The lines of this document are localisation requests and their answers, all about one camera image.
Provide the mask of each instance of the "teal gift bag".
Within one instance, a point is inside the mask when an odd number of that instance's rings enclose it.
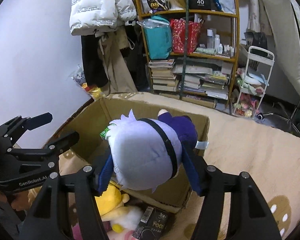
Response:
[[[144,28],[150,59],[166,59],[172,51],[172,32],[170,23],[160,16],[151,19],[160,21],[160,27]]]

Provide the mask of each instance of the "barcode label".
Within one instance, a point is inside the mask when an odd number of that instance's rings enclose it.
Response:
[[[141,222],[146,224],[152,214],[152,211],[153,211],[153,207],[147,207],[145,213],[143,214],[143,217],[141,218]]]
[[[138,226],[138,227],[136,228],[136,230],[134,231],[134,233],[132,234],[132,236],[133,236],[134,238],[136,238],[136,239],[140,239],[140,235],[141,235],[143,229],[144,229],[144,227]]]

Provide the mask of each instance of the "green tag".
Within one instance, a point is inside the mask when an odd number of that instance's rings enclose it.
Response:
[[[100,133],[100,137],[105,140],[106,139],[106,134],[110,129],[108,127],[106,127],[106,129],[104,129],[101,133]]]

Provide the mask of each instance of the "black headband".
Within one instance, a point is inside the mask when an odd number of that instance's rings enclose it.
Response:
[[[147,118],[141,118],[138,119],[138,121],[143,121],[148,123],[149,125],[151,125],[156,131],[157,133],[161,136],[164,145],[167,149],[167,153],[170,157],[171,163],[172,163],[172,176],[171,179],[177,174],[177,170],[178,170],[178,163],[177,163],[177,157],[176,157],[176,153],[174,151],[174,148],[172,146],[171,141],[169,140],[168,136],[165,134],[165,132],[162,130],[162,128],[156,124],[156,122],[147,119]]]

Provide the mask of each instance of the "red package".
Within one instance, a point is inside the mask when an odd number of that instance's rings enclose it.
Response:
[[[186,37],[186,21],[184,19],[172,19],[170,21],[172,30],[172,48],[175,53],[184,53]],[[198,45],[201,23],[189,21],[188,25],[188,45],[187,54],[195,51]]]

